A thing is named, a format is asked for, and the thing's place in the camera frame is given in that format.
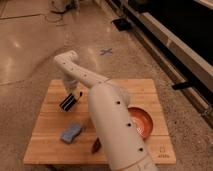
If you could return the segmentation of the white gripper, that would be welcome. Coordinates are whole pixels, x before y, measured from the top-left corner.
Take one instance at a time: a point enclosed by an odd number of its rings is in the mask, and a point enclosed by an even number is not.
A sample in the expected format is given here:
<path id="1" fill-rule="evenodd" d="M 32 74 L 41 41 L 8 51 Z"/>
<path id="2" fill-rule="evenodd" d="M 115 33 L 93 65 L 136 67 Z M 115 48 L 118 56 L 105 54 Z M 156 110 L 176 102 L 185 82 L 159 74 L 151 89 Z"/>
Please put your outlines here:
<path id="1" fill-rule="evenodd" d="M 64 76 L 63 77 L 63 84 L 64 84 L 65 89 L 68 93 L 74 93 L 77 89 L 78 81 L 75 80 L 72 77 Z M 79 100 L 82 96 L 83 96 L 83 92 L 80 92 L 79 97 L 78 97 L 78 102 L 79 102 Z"/>

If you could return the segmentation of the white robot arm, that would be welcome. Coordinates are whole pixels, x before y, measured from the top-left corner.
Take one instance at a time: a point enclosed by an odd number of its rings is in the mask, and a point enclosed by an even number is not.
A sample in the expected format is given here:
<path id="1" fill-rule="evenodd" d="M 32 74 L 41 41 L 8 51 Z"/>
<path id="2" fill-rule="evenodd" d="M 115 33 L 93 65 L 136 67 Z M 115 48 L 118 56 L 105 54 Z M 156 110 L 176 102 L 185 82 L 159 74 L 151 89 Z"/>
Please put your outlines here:
<path id="1" fill-rule="evenodd" d="M 128 91 L 78 63 L 75 51 L 54 57 L 56 65 L 88 91 L 88 111 L 112 171 L 159 171 L 128 112 Z"/>

